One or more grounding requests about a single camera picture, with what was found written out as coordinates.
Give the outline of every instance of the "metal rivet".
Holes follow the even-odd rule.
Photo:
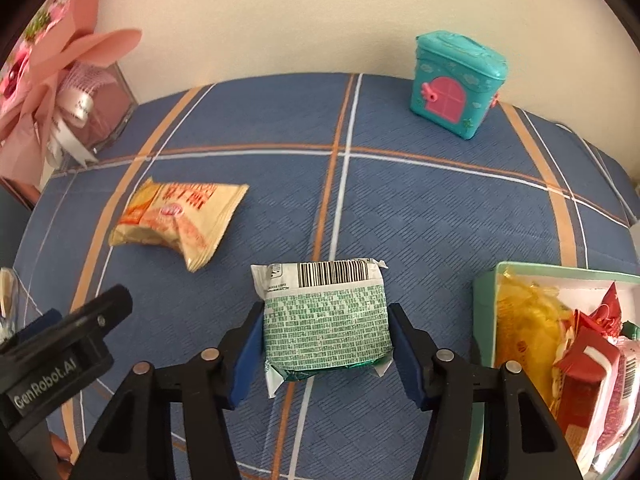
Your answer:
[[[217,348],[206,348],[202,352],[200,352],[200,357],[202,357],[205,361],[215,361],[220,352]]]
[[[144,375],[149,370],[151,370],[151,365],[146,361],[140,361],[139,363],[135,364],[133,367],[133,373],[135,373],[136,375]]]
[[[522,366],[517,361],[507,361],[505,366],[512,374],[519,374],[522,371]]]
[[[440,359],[440,361],[448,363],[449,361],[453,361],[453,352],[447,348],[441,348],[436,352],[436,357]]]

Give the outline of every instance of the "orange snack wrapper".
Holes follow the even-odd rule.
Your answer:
[[[139,243],[171,247],[195,272],[213,256],[249,186],[156,183],[134,193],[111,231],[112,246]]]

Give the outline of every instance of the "teal toy box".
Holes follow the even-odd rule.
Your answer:
[[[497,102],[507,60],[471,38],[437,30],[417,37],[411,110],[463,139]]]

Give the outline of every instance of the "pink snack package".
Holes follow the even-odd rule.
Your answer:
[[[598,453],[615,444],[628,430],[638,400],[640,341],[621,336],[616,342],[616,348],[620,350],[618,374],[605,418],[604,432],[598,439]]]

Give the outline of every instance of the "yellow plastic wrapper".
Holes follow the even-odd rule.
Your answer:
[[[508,270],[500,277],[495,366],[519,362],[550,408],[558,389],[553,364],[572,337],[574,319],[557,296],[557,290],[528,284]]]
[[[195,272],[213,256],[248,189],[247,184],[161,184],[149,178],[134,193],[109,243],[171,247]]]

